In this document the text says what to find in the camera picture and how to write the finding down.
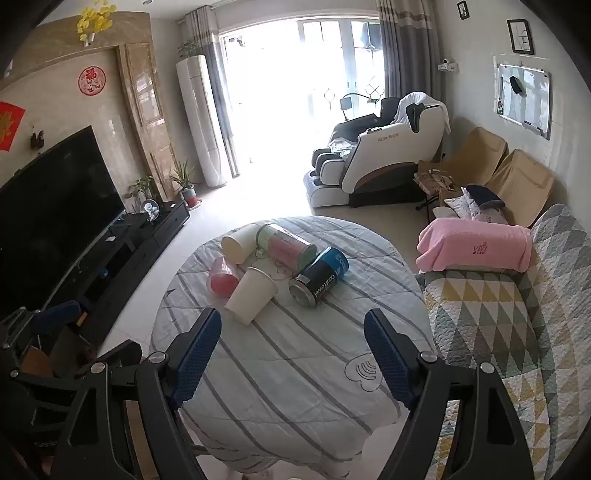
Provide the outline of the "triangle patterned quilted sofa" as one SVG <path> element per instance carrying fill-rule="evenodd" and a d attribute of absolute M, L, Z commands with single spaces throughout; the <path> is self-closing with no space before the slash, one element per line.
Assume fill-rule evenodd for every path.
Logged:
<path fill-rule="evenodd" d="M 524 273 L 421 273 L 443 360 L 491 363 L 521 421 L 537 479 L 590 476 L 590 236 L 563 204 L 532 230 Z"/>

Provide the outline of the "green pink clear canister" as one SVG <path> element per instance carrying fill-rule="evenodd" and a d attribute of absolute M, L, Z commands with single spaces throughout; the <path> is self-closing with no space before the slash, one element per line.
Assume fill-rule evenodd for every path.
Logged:
<path fill-rule="evenodd" d="M 315 244 L 274 223 L 266 223 L 259 227 L 256 245 L 294 273 L 313 263 L 318 256 L 318 247 Z"/>

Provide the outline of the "tan sofa cushion right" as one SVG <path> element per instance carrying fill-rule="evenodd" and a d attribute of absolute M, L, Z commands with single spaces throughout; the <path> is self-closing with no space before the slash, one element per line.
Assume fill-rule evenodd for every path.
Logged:
<path fill-rule="evenodd" d="M 501 162 L 486 187 L 505 202 L 504 213 L 511 225 L 531 227 L 553 189 L 554 174 L 520 149 Z"/>

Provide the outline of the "white brown massage chair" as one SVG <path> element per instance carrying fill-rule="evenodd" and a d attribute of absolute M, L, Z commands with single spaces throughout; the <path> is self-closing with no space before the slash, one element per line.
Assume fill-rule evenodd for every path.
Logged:
<path fill-rule="evenodd" d="M 416 203 L 420 162 L 437 158 L 451 132 L 447 106 L 424 92 L 384 98 L 381 113 L 339 123 L 304 176 L 311 208 Z"/>

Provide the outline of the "tan sofa cushion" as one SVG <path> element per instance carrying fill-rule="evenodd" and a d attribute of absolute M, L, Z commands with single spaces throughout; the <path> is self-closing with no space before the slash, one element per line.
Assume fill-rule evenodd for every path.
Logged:
<path fill-rule="evenodd" d="M 505 202 L 504 213 L 511 225 L 531 227 L 553 189 L 554 174 L 520 149 L 501 162 L 486 187 Z"/>
<path fill-rule="evenodd" d="M 458 187 L 485 185 L 507 154 L 508 144 L 504 138 L 476 127 L 450 159 L 438 163 L 421 161 L 418 173 L 438 170 L 450 176 Z"/>

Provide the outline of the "potted plant red pot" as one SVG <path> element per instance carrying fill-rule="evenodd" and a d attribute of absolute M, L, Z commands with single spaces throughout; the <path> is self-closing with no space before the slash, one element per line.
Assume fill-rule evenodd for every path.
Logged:
<path fill-rule="evenodd" d="M 180 192 L 189 210 L 197 208 L 201 200 L 197 197 L 197 191 L 193 184 L 192 167 L 188 161 L 174 160 L 174 166 L 170 179 L 180 187 Z"/>

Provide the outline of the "tan sofa cushion left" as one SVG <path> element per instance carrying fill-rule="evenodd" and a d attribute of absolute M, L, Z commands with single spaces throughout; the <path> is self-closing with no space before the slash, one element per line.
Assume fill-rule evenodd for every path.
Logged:
<path fill-rule="evenodd" d="M 508 144 L 504 138 L 476 127 L 450 159 L 438 163 L 421 161 L 418 173 L 438 170 L 450 176 L 458 187 L 485 185 L 507 154 Z"/>

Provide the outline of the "white standing air conditioner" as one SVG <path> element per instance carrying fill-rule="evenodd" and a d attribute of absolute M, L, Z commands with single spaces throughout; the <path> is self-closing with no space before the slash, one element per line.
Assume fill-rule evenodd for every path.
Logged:
<path fill-rule="evenodd" d="M 224 186 L 230 169 L 206 59 L 204 55 L 187 57 L 176 64 L 176 71 L 204 181 L 211 188 Z"/>

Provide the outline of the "blue black CoolTowel can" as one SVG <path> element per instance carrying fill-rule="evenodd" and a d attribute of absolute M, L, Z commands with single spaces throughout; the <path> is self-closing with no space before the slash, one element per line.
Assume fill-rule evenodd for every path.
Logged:
<path fill-rule="evenodd" d="M 349 261 L 345 254 L 335 247 L 329 247 L 290 280 L 290 295 L 304 307 L 315 307 L 348 271 Z"/>

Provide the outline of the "white paper cup front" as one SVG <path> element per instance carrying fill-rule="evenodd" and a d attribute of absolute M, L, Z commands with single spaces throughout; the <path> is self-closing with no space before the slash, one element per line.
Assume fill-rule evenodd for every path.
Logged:
<path fill-rule="evenodd" d="M 226 302 L 225 309 L 240 323 L 249 325 L 278 290 L 270 275 L 249 267 Z"/>

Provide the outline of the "pink plastic cup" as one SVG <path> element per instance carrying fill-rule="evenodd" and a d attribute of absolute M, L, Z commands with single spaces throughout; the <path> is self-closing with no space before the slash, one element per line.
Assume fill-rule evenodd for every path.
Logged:
<path fill-rule="evenodd" d="M 235 265 L 228 262 L 225 257 L 217 257 L 209 271 L 207 286 L 211 293 L 221 297 L 229 298 L 240 281 L 240 275 Z"/>

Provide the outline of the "black framed picture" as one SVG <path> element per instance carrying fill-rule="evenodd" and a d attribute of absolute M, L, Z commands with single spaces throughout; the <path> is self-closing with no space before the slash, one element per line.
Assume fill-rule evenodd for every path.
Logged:
<path fill-rule="evenodd" d="M 507 26 L 510 35 L 512 51 L 516 54 L 534 55 L 533 44 L 529 22 L 526 19 L 509 19 Z"/>

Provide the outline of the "dark blue pillow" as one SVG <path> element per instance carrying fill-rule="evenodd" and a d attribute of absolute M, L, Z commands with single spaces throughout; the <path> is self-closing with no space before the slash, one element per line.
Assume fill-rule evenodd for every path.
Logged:
<path fill-rule="evenodd" d="M 466 187 L 470 197 L 483 210 L 487 209 L 503 209 L 505 202 L 488 187 L 478 184 L 470 184 Z"/>

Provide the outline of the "green plant on cabinet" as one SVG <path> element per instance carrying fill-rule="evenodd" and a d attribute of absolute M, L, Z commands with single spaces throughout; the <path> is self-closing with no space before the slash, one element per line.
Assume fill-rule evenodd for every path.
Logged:
<path fill-rule="evenodd" d="M 132 205 L 139 209 L 146 200 L 160 202 L 160 196 L 156 188 L 155 179 L 151 175 L 142 176 L 136 179 L 127 187 L 124 199 L 132 202 Z"/>

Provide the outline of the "black flat screen television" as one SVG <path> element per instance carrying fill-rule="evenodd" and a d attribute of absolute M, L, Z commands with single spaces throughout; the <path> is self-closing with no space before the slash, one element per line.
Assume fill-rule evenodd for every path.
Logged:
<path fill-rule="evenodd" d="M 124 211 L 90 126 L 1 187 L 1 315 L 44 307 Z"/>

